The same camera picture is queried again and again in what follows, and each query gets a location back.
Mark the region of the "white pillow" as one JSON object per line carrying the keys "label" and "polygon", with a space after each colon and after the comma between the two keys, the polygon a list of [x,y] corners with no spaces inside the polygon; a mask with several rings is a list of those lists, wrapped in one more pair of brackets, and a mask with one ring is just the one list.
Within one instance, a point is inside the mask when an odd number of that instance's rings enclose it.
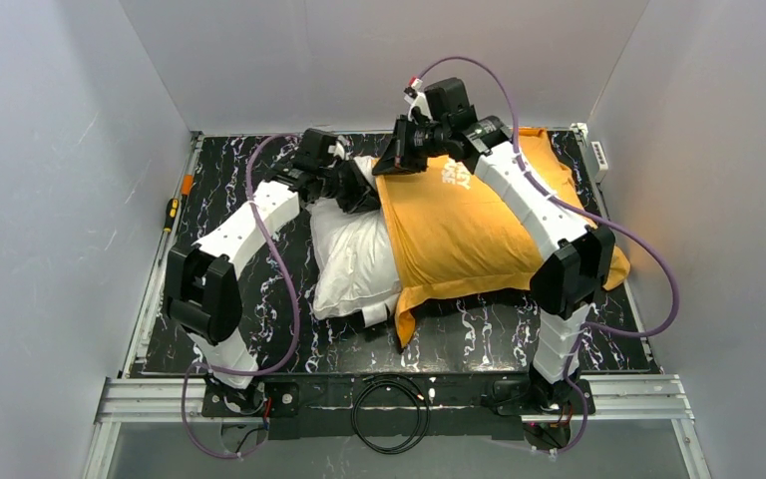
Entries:
{"label": "white pillow", "polygon": [[402,285],[382,210],[348,214],[334,199],[320,199],[308,211],[319,268],[314,317],[358,313],[366,327],[387,321]]}

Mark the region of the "orange printed pillowcase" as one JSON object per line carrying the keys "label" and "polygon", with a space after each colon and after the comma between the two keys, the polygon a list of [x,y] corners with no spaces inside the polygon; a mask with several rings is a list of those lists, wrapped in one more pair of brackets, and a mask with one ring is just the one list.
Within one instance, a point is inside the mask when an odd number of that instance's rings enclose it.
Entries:
{"label": "orange printed pillowcase", "polygon": [[423,173],[375,183],[402,286],[395,312],[401,346],[415,333],[414,308],[430,299],[528,289],[543,262],[536,243],[460,163],[431,158]]}

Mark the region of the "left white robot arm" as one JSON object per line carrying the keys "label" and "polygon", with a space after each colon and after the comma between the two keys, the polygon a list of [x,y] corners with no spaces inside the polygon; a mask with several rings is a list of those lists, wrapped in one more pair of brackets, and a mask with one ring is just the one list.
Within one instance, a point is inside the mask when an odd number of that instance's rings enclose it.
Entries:
{"label": "left white robot arm", "polygon": [[261,182],[245,181],[246,201],[226,221],[168,252],[162,314],[194,342],[202,368],[218,382],[244,390],[263,373],[238,329],[243,313],[240,276],[260,249],[270,250],[290,298],[297,300],[274,234],[320,199],[335,200],[349,214],[379,208],[377,193],[349,158],[345,143],[340,135],[306,130],[296,149]]}

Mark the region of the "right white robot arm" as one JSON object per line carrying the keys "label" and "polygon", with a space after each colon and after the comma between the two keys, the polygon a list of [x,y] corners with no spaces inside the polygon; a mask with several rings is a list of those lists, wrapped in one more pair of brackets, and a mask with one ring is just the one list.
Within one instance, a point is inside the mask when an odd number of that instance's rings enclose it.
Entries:
{"label": "right white robot arm", "polygon": [[429,299],[528,291],[541,329],[531,372],[547,384],[577,369],[575,342],[607,282],[614,236],[560,202],[520,133],[479,117],[456,77],[404,91],[406,114],[374,166],[402,293],[402,343]]}

